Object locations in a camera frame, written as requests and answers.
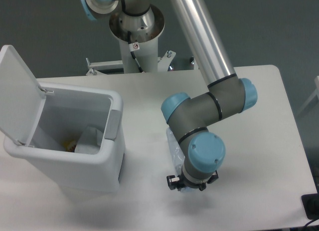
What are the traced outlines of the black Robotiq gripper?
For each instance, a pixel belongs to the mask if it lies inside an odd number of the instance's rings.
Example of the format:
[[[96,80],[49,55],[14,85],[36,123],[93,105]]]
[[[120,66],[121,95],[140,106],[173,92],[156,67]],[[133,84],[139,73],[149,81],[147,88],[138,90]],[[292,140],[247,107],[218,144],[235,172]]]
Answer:
[[[208,184],[212,184],[219,178],[218,172],[215,171],[212,176],[203,183],[193,183],[189,181],[185,176],[178,175],[177,177],[175,175],[167,176],[166,181],[167,185],[170,190],[177,189],[178,191],[189,191],[191,189],[198,189],[200,191],[203,191],[206,189]]]

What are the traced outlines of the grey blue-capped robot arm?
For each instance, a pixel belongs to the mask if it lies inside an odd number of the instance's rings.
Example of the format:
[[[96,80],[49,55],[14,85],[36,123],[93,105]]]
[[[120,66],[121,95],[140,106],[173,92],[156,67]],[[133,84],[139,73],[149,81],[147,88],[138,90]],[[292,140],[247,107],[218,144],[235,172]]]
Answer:
[[[204,190],[218,179],[225,157],[222,140],[208,126],[253,107],[257,90],[239,78],[224,50],[204,0],[170,0],[208,91],[190,98],[168,97],[161,105],[166,123],[184,155],[176,175],[167,177],[171,190]],[[158,37],[164,29],[162,12],[150,0],[80,0],[86,16],[110,16],[125,73],[159,71]]]

